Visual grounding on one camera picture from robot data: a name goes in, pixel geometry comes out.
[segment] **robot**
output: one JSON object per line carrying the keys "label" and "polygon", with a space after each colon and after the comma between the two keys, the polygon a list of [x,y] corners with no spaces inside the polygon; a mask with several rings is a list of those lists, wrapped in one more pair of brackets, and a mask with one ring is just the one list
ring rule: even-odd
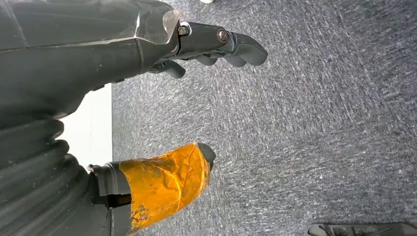
{"label": "robot", "polygon": [[[155,0],[0,0],[0,235],[121,236],[146,219],[133,211],[127,172],[135,161],[86,172],[57,139],[59,119],[105,84],[144,73],[181,78],[185,69],[175,60],[266,61],[253,38],[179,16]],[[213,150],[190,145],[208,175]],[[175,170],[169,158],[181,150],[155,162]]]}

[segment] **screw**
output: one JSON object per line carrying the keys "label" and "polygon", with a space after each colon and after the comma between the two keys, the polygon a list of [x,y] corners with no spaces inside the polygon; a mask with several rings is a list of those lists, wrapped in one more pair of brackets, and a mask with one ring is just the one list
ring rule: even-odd
{"label": "screw", "polygon": [[219,28],[217,31],[217,39],[223,44],[227,43],[229,36],[224,28]]}
{"label": "screw", "polygon": [[178,27],[178,34],[179,35],[186,36],[186,35],[188,35],[188,33],[189,33],[189,31],[188,31],[187,26],[180,26],[180,27]]}

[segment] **yellow tape wrap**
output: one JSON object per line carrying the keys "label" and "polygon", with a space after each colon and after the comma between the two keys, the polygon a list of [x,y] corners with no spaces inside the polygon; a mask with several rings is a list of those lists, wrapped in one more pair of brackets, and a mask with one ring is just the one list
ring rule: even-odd
{"label": "yellow tape wrap", "polygon": [[132,196],[130,234],[190,204],[208,185],[210,164],[197,143],[160,157],[120,162]]}

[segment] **gray carpet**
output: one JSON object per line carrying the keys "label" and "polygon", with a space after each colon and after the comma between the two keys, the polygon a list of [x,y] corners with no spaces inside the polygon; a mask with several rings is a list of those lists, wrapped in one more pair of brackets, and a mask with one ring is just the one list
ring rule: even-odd
{"label": "gray carpet", "polygon": [[261,67],[180,62],[113,86],[113,157],[204,142],[211,185],[146,236],[298,236],[309,224],[417,225],[415,0],[166,0],[269,51]]}

